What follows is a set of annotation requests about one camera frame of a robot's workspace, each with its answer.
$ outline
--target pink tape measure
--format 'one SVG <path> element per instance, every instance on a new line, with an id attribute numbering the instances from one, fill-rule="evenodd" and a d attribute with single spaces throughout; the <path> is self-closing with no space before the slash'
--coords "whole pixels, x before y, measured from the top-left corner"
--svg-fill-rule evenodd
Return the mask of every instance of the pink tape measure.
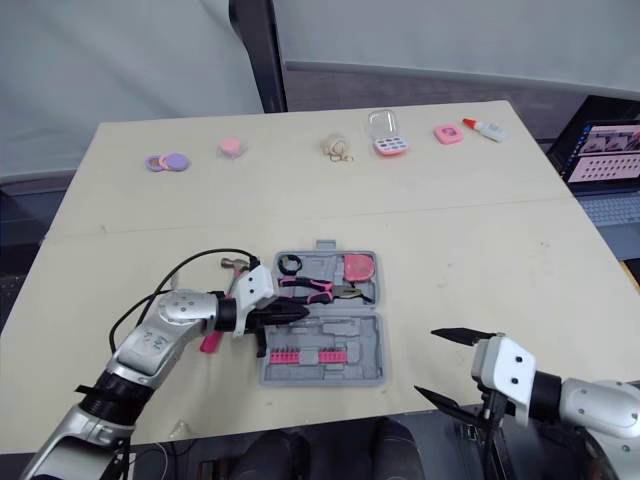
<path id="1" fill-rule="evenodd" d="M 349 254 L 344 256 L 344 279 L 347 282 L 368 282 L 376 268 L 369 255 Z"/>

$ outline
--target laptop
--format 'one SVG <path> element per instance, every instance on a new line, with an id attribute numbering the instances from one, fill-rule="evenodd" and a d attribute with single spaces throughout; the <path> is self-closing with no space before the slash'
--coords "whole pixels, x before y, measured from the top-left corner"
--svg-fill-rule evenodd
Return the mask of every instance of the laptop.
<path id="1" fill-rule="evenodd" d="M 564 157 L 551 160 L 615 256 L 640 258 L 640 120 L 587 122 Z"/>

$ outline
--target black ring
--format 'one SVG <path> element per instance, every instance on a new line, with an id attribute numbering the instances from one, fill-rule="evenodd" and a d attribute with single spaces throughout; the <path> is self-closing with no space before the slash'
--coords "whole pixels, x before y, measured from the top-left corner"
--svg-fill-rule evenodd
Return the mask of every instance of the black ring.
<path id="1" fill-rule="evenodd" d="M 297 263 L 296 269 L 295 270 L 289 270 L 288 268 L 286 268 L 284 266 L 285 260 L 288 261 L 288 262 Z M 282 272 L 283 275 L 295 275 L 300 270 L 302 270 L 302 260 L 300 260 L 300 257 L 297 256 L 297 255 L 292 255 L 292 254 L 282 255 L 278 259 L 278 270 L 280 270 L 280 272 Z"/>

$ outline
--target glue bottle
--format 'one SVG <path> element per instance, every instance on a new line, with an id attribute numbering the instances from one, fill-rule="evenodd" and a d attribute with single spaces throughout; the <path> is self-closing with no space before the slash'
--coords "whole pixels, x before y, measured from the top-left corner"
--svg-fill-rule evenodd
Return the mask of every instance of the glue bottle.
<path id="1" fill-rule="evenodd" d="M 507 138 L 507 132 L 493 123 L 478 122 L 476 120 L 471 120 L 470 118 L 464 118 L 462 122 L 467 127 L 473 128 L 481 135 L 484 135 L 495 142 L 501 142 Z"/>

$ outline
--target white wall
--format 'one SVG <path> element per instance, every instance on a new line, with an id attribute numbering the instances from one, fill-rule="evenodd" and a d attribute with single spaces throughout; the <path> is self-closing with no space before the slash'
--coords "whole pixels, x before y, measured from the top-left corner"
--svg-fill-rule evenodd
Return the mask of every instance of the white wall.
<path id="1" fill-rule="evenodd" d="M 73 172 L 100 122 L 262 111 L 228 0 L 0 3 L 0 183 Z"/>
<path id="2" fill-rule="evenodd" d="M 640 98 L 638 0 L 274 0 L 289 68 L 554 82 Z"/>

